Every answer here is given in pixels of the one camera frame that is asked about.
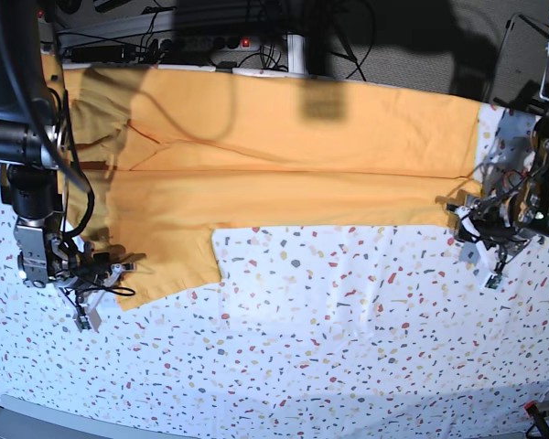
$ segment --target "cable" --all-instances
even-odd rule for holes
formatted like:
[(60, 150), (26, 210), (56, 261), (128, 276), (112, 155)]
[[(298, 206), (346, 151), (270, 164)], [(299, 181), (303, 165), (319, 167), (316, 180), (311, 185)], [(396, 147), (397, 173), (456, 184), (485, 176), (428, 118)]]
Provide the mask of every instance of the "cable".
[[(128, 46), (134, 46), (135, 48), (146, 48), (144, 46), (139, 46), (138, 44), (128, 43), (126, 41), (122, 41), (122, 40), (117, 39), (117, 38), (97, 37), (95, 35), (82, 34), (81, 32), (68, 32), (67, 30), (65, 30), (65, 31), (59, 32), (57, 34), (57, 36), (61, 36), (61, 35), (79, 35), (80, 37), (93, 38), (93, 39), (98, 39), (100, 41), (111, 41), (113, 43), (127, 44)], [(78, 47), (85, 46), (85, 45), (88, 45), (88, 44), (93, 44), (93, 43), (75, 44), (73, 46), (67, 46), (65, 48), (78, 48)]]
[[(240, 61), (240, 64), (238, 64), (238, 68), (240, 68), (240, 67), (242, 66), (242, 64), (243, 64), (244, 62), (246, 62), (248, 59), (253, 58), (253, 57), (257, 57), (257, 56), (259, 56), (259, 55), (260, 55), (260, 52), (256, 52), (256, 53), (253, 53), (253, 54), (251, 54), (251, 55), (248, 55), (246, 58), (244, 58), (242, 61)], [(266, 57), (267, 57), (267, 58), (270, 58), (272, 61), (276, 62), (275, 59), (274, 59), (273, 57), (270, 57), (270, 56), (268, 56), (268, 55), (266, 55)]]
[[(92, 281), (88, 281), (87, 279), (82, 278), (74, 271), (70, 270), (70, 273), (73, 274), (75, 277), (77, 277), (80, 281), (85, 282), (86, 284), (93, 285), (93, 288), (86, 288), (84, 290), (81, 290), (83, 293), (91, 292), (91, 291), (105, 291), (107, 293), (112, 293), (116, 295), (120, 295), (121, 297), (132, 297), (136, 295), (136, 291), (132, 288), (128, 288), (125, 286), (104, 286), (104, 285), (98, 285)], [(120, 293), (121, 291), (128, 291), (130, 293)]]
[(376, 42), (376, 14), (374, 13), (374, 9), (370, 5), (370, 3), (368, 3), (366, 0), (357, 0), (357, 1), (359, 1), (361, 4), (363, 4), (366, 7), (366, 9), (368, 10), (368, 13), (370, 14), (370, 20), (371, 20), (370, 44), (368, 45), (368, 50), (366, 51), (366, 55), (364, 55), (364, 58), (362, 58), (360, 63), (356, 65), (356, 69), (354, 69), (354, 71), (346, 77), (346, 80), (348, 80), (352, 76), (354, 76), (357, 71), (359, 71), (361, 73), (361, 67), (364, 64), (364, 62), (366, 61), (366, 59), (368, 59), (368, 57), (370, 56), (370, 54), (372, 52), (372, 47), (374, 46), (374, 43)]
[(65, 208), (63, 210), (63, 221), (61, 222), (62, 224), (61, 234), (63, 236), (66, 235), (65, 229), (67, 229), (67, 207), (69, 204), (70, 204), (70, 190), (68, 187), (65, 187)]
[(507, 188), (510, 185), (509, 177), (512, 174), (514, 174), (516, 176), (519, 176), (520, 178), (523, 177), (523, 175), (519, 171), (517, 171), (516, 169), (511, 169), (510, 171), (505, 172), (504, 176), (502, 176), (502, 185), (504, 186), (504, 188)]
[(60, 117), (61, 110), (62, 110), (62, 107), (63, 107), (62, 104), (61, 104), (61, 98), (60, 98), (59, 94), (57, 93), (57, 91), (55, 91), (55, 89), (51, 89), (50, 87), (48, 87), (48, 90), (51, 92), (51, 94), (55, 98), (55, 101), (57, 101), (57, 116)]
[[(93, 193), (93, 188), (92, 188), (92, 185), (90, 184), (90, 180), (87, 179), (87, 177), (81, 170), (80, 158), (78, 157), (78, 154), (77, 154), (75, 139), (73, 138), (73, 130), (71, 130), (70, 103), (69, 103), (69, 95), (67, 91), (63, 93), (63, 116), (67, 120), (66, 130), (67, 130), (67, 136), (68, 136), (69, 145), (70, 145), (71, 157), (73, 159), (73, 166), (75, 167), (76, 172), (78, 172), (81, 176), (83, 176), (83, 178), (88, 184), (88, 193), (87, 193), (88, 205), (87, 205), (87, 208), (85, 209), (83, 217), (81, 218), (79, 224), (75, 229), (63, 233), (63, 237), (66, 240), (69, 240), (69, 239), (75, 238), (76, 236), (80, 236), (85, 230), (85, 228), (87, 227), (88, 222), (90, 222), (90, 219), (92, 218), (93, 210), (95, 208), (95, 194)], [(67, 205), (65, 206), (65, 216), (67, 217)]]
[(519, 181), (519, 183), (517, 183), (515, 186), (512, 186), (510, 190), (508, 190), (506, 192), (503, 192), (503, 193), (499, 194), (498, 196), (496, 196), (496, 197), (494, 197), (490, 200), (487, 199), (486, 200), (488, 202), (487, 207), (484, 209), (484, 206), (480, 206), (481, 209), (484, 209), (484, 210), (490, 209), (491, 207), (496, 206), (499, 203), (501, 203), (502, 201), (504, 201), (506, 198), (511, 197), (512, 195), (514, 195), (515, 193), (517, 193), (520, 190), (521, 186), (524, 183), (526, 183), (531, 178), (537, 177), (537, 175), (542, 171), (544, 171), (543, 166), (541, 166), (536, 171), (529, 172), (521, 181)]
[(67, 300), (70, 301), (70, 304), (71, 306), (73, 306), (74, 308), (77, 308), (77, 306), (73, 303), (73, 301), (70, 299), (70, 290), (68, 290), (67, 288), (60, 288), (60, 290), (63, 292), (63, 294), (65, 295), (65, 298)]
[[(264, 44), (260, 46), (259, 50), (260, 50), (260, 60), (263, 63), (263, 69), (275, 69), (278, 66), (278, 63), (280, 62), (281, 58), (283, 57), (283, 53), (279, 50), (278, 59), (275, 61), (274, 54), (276, 50), (274, 45), (270, 46), (268, 50), (268, 55), (264, 53)], [(269, 60), (268, 62), (266, 62), (264, 57), (270, 58), (272, 61), (274, 61), (274, 65), (270, 67), (271, 61)]]
[(146, 52), (148, 51), (148, 48), (149, 48), (148, 43), (150, 41), (150, 38), (155, 34), (154, 30), (155, 30), (156, 16), (158, 16), (158, 12), (155, 12), (155, 14), (153, 15), (153, 18), (150, 20), (150, 24), (148, 25), (148, 29), (140, 37), (140, 47), (144, 48), (146, 50)]
[(83, 192), (89, 190), (89, 183), (73, 170), (65, 160), (59, 155), (57, 147), (51, 142), (48, 138), (47, 132), (45, 131), (45, 126), (40, 121), (40, 117), (35, 108), (33, 108), (33, 102), (30, 97), (27, 85), (25, 84), (24, 74), (18, 69), (16, 60), (12, 55), (12, 51), (8, 46), (6, 38), (6, 29), (4, 24), (4, 14), (2, 8), (5, 7), (5, 2), (0, 1), (0, 52), (2, 53), (2, 59), (5, 63), (6, 71), (8, 73), (8, 78), (10, 79), (12, 88), (16, 95), (16, 100), (22, 108), (25, 116), (28, 118), (29, 124), (35, 134), (40, 139), (41, 143), (47, 149), (49, 155), (59, 168), (59, 170), (67, 177), (77, 188)]
[(115, 295), (119, 295), (121, 297), (134, 297), (136, 295), (136, 291), (132, 288), (128, 288), (125, 286), (113, 286), (113, 287), (107, 287), (107, 286), (96, 286), (93, 288), (86, 288), (85, 290), (81, 290), (82, 293), (89, 293), (92, 291), (105, 291), (106, 293), (112, 293)]

